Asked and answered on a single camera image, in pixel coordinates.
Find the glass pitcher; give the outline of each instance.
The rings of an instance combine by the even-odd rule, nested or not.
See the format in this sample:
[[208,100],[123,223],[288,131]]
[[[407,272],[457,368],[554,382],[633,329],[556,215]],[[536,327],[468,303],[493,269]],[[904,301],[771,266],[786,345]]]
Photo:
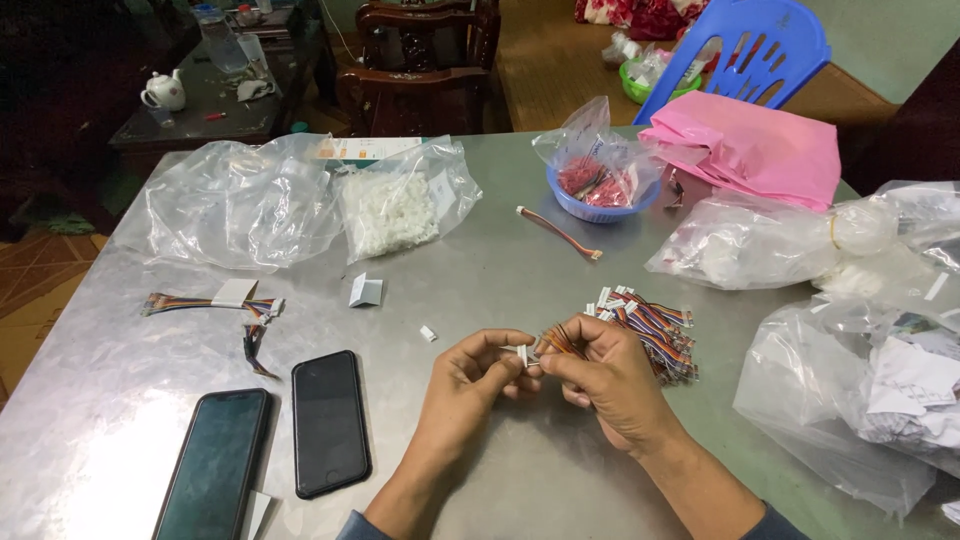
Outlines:
[[191,9],[197,17],[210,61],[224,73],[239,73],[247,69],[247,55],[237,43],[237,37],[227,23],[227,16],[219,8],[198,4]]

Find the blue plastic basket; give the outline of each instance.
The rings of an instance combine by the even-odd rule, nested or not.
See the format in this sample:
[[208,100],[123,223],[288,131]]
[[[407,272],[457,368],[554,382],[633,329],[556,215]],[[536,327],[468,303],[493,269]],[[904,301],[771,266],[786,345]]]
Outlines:
[[650,184],[647,190],[643,192],[640,199],[632,208],[622,207],[594,207],[587,203],[582,203],[566,193],[557,183],[557,171],[552,167],[546,168],[546,180],[553,189],[553,195],[557,202],[573,217],[578,217],[590,223],[615,223],[622,221],[628,216],[633,215],[650,205],[654,204],[657,196],[660,195],[660,181]]

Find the white teapot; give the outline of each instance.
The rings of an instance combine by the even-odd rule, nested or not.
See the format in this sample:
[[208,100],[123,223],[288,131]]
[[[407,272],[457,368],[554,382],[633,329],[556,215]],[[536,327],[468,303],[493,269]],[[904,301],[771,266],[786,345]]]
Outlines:
[[140,92],[140,100],[147,107],[166,107],[169,110],[181,110],[186,107],[186,92],[180,82],[180,70],[174,69],[173,76],[160,75],[147,81],[147,89]]

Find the smartphone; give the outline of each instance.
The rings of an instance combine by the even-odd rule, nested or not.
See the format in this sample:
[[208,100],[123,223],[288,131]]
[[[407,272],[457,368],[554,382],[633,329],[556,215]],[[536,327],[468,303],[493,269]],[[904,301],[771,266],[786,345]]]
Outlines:
[[156,520],[154,540],[240,537],[272,401],[263,388],[200,398]]
[[297,496],[313,499],[366,479],[372,466],[356,355],[297,364],[291,380]]

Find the blue plastic chair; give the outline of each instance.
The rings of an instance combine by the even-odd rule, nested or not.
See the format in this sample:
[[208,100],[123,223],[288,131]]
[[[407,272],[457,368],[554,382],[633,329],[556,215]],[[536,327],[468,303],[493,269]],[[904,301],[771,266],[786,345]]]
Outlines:
[[[728,65],[745,32],[750,36],[736,63]],[[666,105],[697,53],[715,36],[723,39],[723,51],[705,92],[755,103],[770,86],[783,81],[766,103],[769,109],[779,109],[830,61],[824,27],[806,6],[793,0],[711,0],[643,102],[634,118],[635,126],[650,123],[650,116]],[[737,71],[763,36],[746,69]],[[770,54],[775,44],[777,50]],[[771,71],[783,55],[783,61]]]

